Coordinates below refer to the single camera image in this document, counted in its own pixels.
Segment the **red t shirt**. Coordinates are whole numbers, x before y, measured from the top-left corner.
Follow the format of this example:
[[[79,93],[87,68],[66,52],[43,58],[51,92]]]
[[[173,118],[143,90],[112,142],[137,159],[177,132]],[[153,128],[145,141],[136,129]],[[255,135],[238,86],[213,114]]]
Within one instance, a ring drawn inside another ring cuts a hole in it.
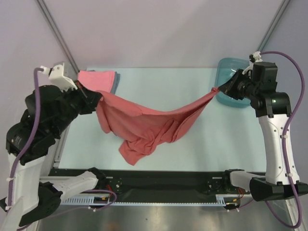
[[[102,91],[96,113],[105,133],[112,132],[123,139],[119,152],[128,164],[135,165],[158,145],[182,138],[217,94],[218,89],[213,88],[184,107],[163,112]]]

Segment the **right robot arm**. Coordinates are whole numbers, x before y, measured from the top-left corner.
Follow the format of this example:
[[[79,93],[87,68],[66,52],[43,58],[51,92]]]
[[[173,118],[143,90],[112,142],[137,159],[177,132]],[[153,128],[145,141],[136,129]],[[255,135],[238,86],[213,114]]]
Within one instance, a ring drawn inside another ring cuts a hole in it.
[[[249,191],[255,201],[292,199],[308,193],[308,185],[300,181],[294,165],[290,127],[290,98],[277,92],[275,63],[255,62],[248,71],[239,69],[226,83],[218,87],[223,94],[242,100],[247,98],[256,112],[262,129],[266,173],[259,176],[244,170],[227,170],[222,188],[233,193],[238,188]]]

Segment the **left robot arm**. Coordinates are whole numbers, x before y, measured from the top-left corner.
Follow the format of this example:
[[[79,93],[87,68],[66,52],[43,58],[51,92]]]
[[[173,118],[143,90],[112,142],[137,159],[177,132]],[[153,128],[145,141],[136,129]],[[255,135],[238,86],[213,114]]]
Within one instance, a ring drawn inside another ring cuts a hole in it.
[[[8,196],[0,202],[7,213],[2,230],[19,231],[50,216],[62,201],[72,196],[105,189],[105,175],[96,168],[62,183],[40,181],[49,148],[77,116],[94,112],[100,98],[100,93],[82,85],[68,91],[45,85],[26,97],[27,108],[22,118],[8,130],[6,137],[11,174]]]

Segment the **folded pink t shirt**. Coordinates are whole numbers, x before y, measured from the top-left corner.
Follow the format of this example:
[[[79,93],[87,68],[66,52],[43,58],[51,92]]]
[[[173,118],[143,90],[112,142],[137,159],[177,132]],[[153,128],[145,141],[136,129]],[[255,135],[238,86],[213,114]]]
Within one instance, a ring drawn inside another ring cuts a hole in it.
[[[77,79],[88,90],[111,92],[116,78],[115,71],[80,71]]]

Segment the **teal plastic basin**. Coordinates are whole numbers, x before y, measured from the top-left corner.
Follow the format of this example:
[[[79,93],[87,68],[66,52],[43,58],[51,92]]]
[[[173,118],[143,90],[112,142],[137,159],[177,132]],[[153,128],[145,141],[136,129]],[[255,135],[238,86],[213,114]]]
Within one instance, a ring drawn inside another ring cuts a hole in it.
[[[219,61],[215,87],[219,87],[229,81],[238,69],[246,69],[249,66],[249,62],[243,59],[237,58],[223,58]],[[216,95],[217,101],[223,105],[234,108],[246,108],[250,106],[250,100],[244,98],[243,100],[235,100],[221,92]]]

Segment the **folded grey t shirt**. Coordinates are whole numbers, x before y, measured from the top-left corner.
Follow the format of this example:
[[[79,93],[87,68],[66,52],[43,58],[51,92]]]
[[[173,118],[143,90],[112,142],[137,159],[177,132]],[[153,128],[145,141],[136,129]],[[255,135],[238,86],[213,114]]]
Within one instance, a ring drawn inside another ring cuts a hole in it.
[[[120,74],[115,71],[87,71],[86,87],[91,91],[106,91],[115,94]]]

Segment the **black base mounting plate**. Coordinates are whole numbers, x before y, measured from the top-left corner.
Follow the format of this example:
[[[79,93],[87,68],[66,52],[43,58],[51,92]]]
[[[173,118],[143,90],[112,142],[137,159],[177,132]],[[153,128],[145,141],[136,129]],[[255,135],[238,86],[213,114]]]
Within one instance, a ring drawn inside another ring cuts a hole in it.
[[[231,186],[224,172],[102,170],[96,189],[110,189],[120,200],[202,202],[215,195],[242,199],[248,190]]]

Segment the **aluminium front rail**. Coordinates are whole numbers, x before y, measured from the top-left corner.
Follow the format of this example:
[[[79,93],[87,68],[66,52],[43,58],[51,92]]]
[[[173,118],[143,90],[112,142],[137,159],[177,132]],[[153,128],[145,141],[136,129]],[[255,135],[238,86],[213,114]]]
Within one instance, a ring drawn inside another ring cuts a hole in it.
[[[119,147],[123,139],[105,133],[95,120],[76,120],[57,144],[49,178],[67,180],[90,168],[132,171],[224,172],[237,169],[265,176],[266,153],[256,118],[233,122],[199,117],[178,141],[162,143],[155,151],[128,164]]]

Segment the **left aluminium corner post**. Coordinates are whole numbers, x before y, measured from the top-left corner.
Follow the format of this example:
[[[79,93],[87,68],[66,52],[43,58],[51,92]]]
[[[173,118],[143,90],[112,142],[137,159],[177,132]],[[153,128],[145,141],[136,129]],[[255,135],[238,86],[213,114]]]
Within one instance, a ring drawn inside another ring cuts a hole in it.
[[[66,57],[67,61],[71,64],[73,70],[75,73],[79,72],[79,68],[77,66],[77,63],[75,62],[75,59],[73,58],[73,55],[65,41],[65,39],[62,36],[62,33],[51,13],[49,10],[46,2],[44,0],[34,0],[36,3],[38,9],[40,10],[43,18],[45,19],[50,31],[52,32],[53,36],[55,37],[61,51],[63,52],[64,56]]]

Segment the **aluminium corner post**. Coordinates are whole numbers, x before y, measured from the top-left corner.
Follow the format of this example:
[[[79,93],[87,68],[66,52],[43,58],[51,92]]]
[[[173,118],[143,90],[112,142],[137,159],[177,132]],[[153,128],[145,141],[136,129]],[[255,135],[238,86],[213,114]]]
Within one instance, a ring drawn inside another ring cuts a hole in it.
[[[50,31],[52,32],[53,36],[55,37],[61,51],[63,52],[64,56],[66,57],[67,61],[71,64],[73,70],[75,73],[79,72],[79,68],[77,66],[77,63],[75,62],[75,59],[73,58],[73,55],[65,41],[65,39],[62,36],[62,33],[51,13],[49,10],[46,2],[44,0],[34,0],[36,3],[38,9],[40,10],[43,18],[45,19]]]
[[[251,32],[248,33],[249,54],[265,50],[290,5],[290,0],[262,0],[260,6],[252,10],[253,21],[250,24]]]

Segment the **right aluminium corner post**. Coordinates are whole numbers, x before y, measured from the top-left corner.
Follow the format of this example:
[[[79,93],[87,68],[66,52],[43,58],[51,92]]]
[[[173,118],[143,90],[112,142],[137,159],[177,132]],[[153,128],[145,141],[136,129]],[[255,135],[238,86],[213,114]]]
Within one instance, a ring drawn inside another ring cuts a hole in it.
[[[250,24],[251,32],[248,33],[249,54],[265,50],[290,5],[290,0],[262,0],[260,6],[252,10],[253,21]]]

